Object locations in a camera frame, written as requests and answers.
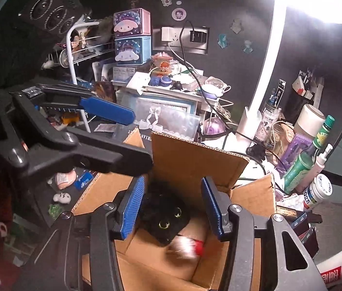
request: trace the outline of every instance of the cartoon drawer box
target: cartoon drawer box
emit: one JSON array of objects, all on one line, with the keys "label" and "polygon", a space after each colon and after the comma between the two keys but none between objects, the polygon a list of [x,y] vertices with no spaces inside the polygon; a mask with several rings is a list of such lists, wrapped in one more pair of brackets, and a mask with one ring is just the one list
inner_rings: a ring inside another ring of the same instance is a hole
[{"label": "cartoon drawer box", "polygon": [[115,38],[151,34],[150,13],[144,9],[114,13]]},{"label": "cartoon drawer box", "polygon": [[144,64],[151,59],[151,36],[114,40],[118,65]]}]

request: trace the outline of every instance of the speaker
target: speaker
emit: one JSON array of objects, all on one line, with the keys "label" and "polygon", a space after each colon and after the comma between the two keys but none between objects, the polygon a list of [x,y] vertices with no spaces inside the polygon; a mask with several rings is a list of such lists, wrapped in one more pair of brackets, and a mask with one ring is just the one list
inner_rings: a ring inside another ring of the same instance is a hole
[{"label": "speaker", "polygon": [[79,0],[0,0],[0,88],[34,78],[82,14]]},{"label": "speaker", "polygon": [[19,15],[29,24],[64,37],[82,14],[79,0],[29,0]]}]

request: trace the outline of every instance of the white bow print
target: white bow print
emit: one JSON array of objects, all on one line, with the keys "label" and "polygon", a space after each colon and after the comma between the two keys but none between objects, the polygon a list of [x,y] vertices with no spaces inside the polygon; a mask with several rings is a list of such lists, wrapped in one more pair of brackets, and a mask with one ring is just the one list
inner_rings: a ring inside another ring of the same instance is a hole
[{"label": "white bow print", "polygon": [[[153,108],[151,107],[149,109],[149,115],[146,121],[140,120],[139,129],[152,129],[153,131],[156,131],[156,132],[162,132],[163,126],[157,124],[159,121],[160,109],[161,107],[157,107],[155,110],[153,110]],[[155,121],[151,124],[149,119],[152,117],[152,115],[155,115]]]}]

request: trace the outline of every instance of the pink lotion bottle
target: pink lotion bottle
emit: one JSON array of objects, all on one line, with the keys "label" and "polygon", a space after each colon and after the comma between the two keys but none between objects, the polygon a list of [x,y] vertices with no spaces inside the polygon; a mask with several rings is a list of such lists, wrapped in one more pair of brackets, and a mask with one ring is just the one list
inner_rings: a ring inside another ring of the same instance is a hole
[{"label": "pink lotion bottle", "polygon": [[327,155],[331,152],[333,146],[327,144],[325,151],[316,157],[316,162],[314,166],[310,169],[307,175],[300,181],[299,185],[296,186],[296,191],[298,193],[303,193],[309,184],[314,180],[315,177],[324,169],[325,162],[327,161]]}]

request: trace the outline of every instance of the black mesh pen holder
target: black mesh pen holder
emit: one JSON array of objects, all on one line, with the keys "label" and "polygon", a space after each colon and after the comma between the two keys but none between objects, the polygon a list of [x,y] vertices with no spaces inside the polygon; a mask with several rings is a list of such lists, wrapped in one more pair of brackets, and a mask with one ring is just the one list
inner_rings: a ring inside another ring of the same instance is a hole
[{"label": "black mesh pen holder", "polygon": [[288,98],[287,104],[283,109],[283,115],[286,121],[294,124],[299,118],[299,115],[305,104],[313,104],[312,100],[309,100],[298,93],[294,89],[291,89],[290,97]]}]

